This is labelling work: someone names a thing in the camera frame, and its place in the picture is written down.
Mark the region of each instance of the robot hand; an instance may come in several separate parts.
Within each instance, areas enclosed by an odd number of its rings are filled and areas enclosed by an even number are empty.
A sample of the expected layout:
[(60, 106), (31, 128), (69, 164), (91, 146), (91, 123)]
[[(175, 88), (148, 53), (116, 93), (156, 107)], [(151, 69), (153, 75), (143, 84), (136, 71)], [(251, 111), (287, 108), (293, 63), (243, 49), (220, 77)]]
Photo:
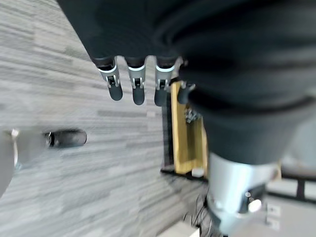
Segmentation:
[(58, 0), (92, 61), (122, 97), (114, 58), (129, 66), (134, 102), (144, 101), (144, 59), (156, 67), (161, 106), (173, 67), (179, 95), (203, 116), (210, 154), (208, 206), (230, 234), (258, 210), (296, 128), (315, 111), (315, 6), (291, 0)]

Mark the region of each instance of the gray striped carpet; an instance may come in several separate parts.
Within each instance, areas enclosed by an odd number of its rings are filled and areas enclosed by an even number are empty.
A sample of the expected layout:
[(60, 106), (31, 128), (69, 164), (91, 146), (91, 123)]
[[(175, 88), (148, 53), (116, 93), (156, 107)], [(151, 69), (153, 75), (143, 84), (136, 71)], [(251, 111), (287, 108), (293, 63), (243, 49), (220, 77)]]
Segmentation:
[(198, 183), (161, 176), (161, 108), (154, 64), (146, 101), (107, 86), (53, 0), (0, 2), (1, 129), (87, 131), (84, 147), (47, 150), (15, 173), (0, 199), (0, 237), (154, 237), (182, 217)]

